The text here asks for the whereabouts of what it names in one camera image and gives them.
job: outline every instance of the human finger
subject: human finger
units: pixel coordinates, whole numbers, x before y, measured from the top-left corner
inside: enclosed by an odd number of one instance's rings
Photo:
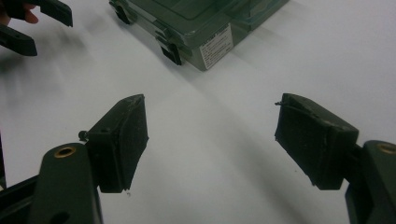
[[[38,23],[38,18],[30,10],[25,12],[25,20],[29,23]]]

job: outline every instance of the plastic container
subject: plastic container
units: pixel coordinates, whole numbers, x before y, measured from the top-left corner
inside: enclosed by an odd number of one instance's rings
[[[176,64],[205,71],[288,0],[110,0],[119,18],[153,35]]]

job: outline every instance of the black clamp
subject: black clamp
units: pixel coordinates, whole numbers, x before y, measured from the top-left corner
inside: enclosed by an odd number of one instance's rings
[[[40,7],[40,11],[66,26],[73,26],[72,10],[58,0],[3,0],[4,8],[10,18],[25,20],[23,4]],[[24,56],[36,56],[35,41],[14,29],[0,24],[0,45]]]

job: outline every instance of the dark green plastic part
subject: dark green plastic part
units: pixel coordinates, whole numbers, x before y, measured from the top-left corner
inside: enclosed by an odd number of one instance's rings
[[[332,112],[302,96],[284,93],[276,141],[319,189],[340,189],[345,155],[359,131]]]

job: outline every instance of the white label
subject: white label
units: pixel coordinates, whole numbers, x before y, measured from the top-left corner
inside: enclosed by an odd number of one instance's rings
[[[199,48],[206,69],[213,66],[213,64],[220,60],[232,48],[233,34],[231,33],[230,23],[228,23],[224,28],[210,36]]]

